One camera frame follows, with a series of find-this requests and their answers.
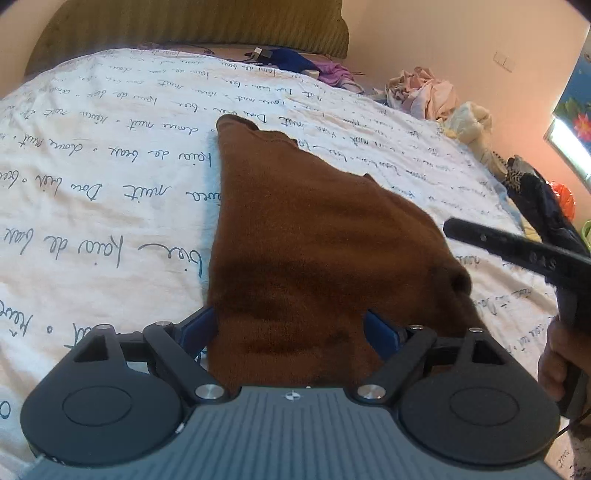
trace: wall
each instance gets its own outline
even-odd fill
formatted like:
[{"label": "wall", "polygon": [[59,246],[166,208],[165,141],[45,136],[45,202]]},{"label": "wall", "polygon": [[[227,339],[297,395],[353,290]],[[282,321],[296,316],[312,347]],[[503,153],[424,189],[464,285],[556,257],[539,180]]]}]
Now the wall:
[{"label": "wall", "polygon": [[[491,110],[501,155],[568,185],[575,223],[591,219],[591,194],[543,140],[589,30],[566,0],[343,0],[343,17],[347,66],[377,86],[418,65],[451,80],[461,100]],[[493,62],[498,50],[516,62],[513,73]]]},{"label": "wall", "polygon": [[0,98],[22,83],[37,39],[65,0],[17,0],[0,16]]}]

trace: brown knit fabric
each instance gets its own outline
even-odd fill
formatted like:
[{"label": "brown knit fabric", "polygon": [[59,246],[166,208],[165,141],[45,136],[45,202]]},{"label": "brown knit fabric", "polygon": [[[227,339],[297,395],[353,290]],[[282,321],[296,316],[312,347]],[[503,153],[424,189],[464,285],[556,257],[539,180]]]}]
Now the brown knit fabric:
[{"label": "brown knit fabric", "polygon": [[370,308],[444,336],[482,326],[470,277],[428,214],[281,132],[233,115],[217,131],[208,356],[222,384],[355,385],[381,364],[363,335]]}]

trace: pink clothing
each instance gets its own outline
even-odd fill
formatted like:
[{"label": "pink clothing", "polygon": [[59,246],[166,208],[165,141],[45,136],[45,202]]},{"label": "pink clothing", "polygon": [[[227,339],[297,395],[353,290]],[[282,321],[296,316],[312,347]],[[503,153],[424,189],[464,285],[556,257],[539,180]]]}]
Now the pink clothing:
[{"label": "pink clothing", "polygon": [[420,119],[446,119],[459,105],[454,86],[422,67],[416,67],[413,73],[403,70],[400,77],[390,79],[386,91],[389,106],[399,101],[403,110]]},{"label": "pink clothing", "polygon": [[327,83],[331,87],[341,87],[351,92],[363,92],[363,87],[355,82],[353,74],[340,63],[333,61],[313,61],[313,63],[320,72],[318,79],[321,82]]}]

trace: orange bag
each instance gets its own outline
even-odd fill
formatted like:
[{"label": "orange bag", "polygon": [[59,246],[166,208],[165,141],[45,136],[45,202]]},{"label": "orange bag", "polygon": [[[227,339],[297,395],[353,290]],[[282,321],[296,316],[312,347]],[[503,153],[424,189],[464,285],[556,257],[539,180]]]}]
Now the orange bag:
[{"label": "orange bag", "polygon": [[577,205],[574,201],[573,192],[571,192],[566,185],[558,183],[557,181],[550,183],[550,186],[552,187],[552,190],[554,190],[556,198],[558,198],[558,204],[565,217],[572,222],[574,220],[574,208]]}]

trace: white object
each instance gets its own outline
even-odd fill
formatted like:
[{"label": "white object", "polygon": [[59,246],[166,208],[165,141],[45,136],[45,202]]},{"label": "white object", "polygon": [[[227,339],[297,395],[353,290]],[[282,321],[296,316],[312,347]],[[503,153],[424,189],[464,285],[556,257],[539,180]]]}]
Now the white object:
[{"label": "white object", "polygon": [[[2,480],[33,459],[18,422],[24,398],[88,328],[133,332],[203,305],[224,113],[369,173],[440,227],[458,216],[519,234],[489,173],[434,122],[213,57],[115,50],[63,63],[0,101]],[[556,312],[551,287],[483,250],[450,247],[487,328],[535,375]]]}]

